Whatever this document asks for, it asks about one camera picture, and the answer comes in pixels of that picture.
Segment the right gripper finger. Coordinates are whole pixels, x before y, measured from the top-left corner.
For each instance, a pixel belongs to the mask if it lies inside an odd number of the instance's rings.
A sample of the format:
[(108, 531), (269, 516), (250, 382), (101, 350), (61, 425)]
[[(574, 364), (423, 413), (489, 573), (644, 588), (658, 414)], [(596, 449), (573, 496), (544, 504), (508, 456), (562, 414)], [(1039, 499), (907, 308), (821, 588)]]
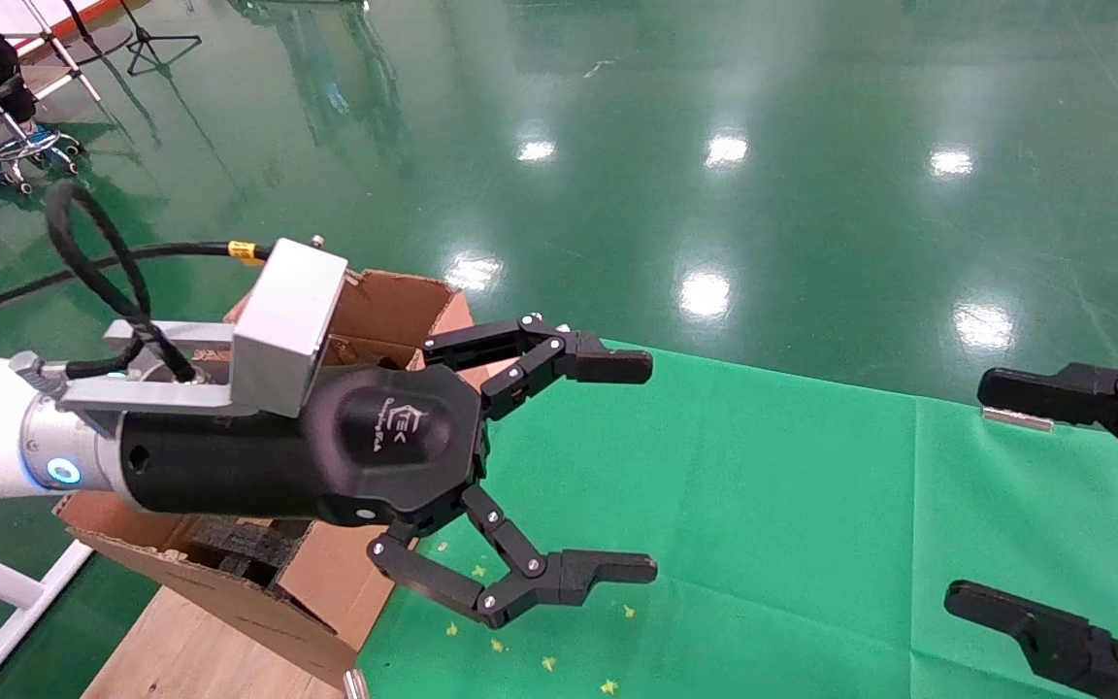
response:
[(1012, 637), (1031, 672), (1043, 680), (1095, 698), (1118, 698), (1118, 637), (1084, 616), (970, 580), (948, 586), (944, 608)]
[(991, 368), (977, 386), (980, 406), (1057, 423), (1098, 425), (1118, 440), (1118, 370), (1068, 363), (1043, 376)]

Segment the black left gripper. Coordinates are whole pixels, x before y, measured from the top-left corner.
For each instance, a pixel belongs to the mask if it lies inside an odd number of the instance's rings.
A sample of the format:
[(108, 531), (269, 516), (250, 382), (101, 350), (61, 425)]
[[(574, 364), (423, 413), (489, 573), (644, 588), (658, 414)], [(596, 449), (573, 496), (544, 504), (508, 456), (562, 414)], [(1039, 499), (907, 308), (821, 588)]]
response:
[[(657, 563), (644, 552), (537, 552), (475, 485), (487, 454), (483, 416), (501, 419), (559, 378), (648, 382), (652, 355), (524, 315), (427, 337), (421, 357), (444, 367), (329, 370), (297, 417), (129, 413), (119, 438), (124, 494), (163, 514), (390, 523), (368, 545), (378, 570), (487, 629), (539, 605), (581, 606), (599, 583), (656, 580)], [(457, 375), (502, 362), (480, 389)], [(410, 549), (417, 530), (461, 513), (509, 566), (498, 582), (480, 584)]]

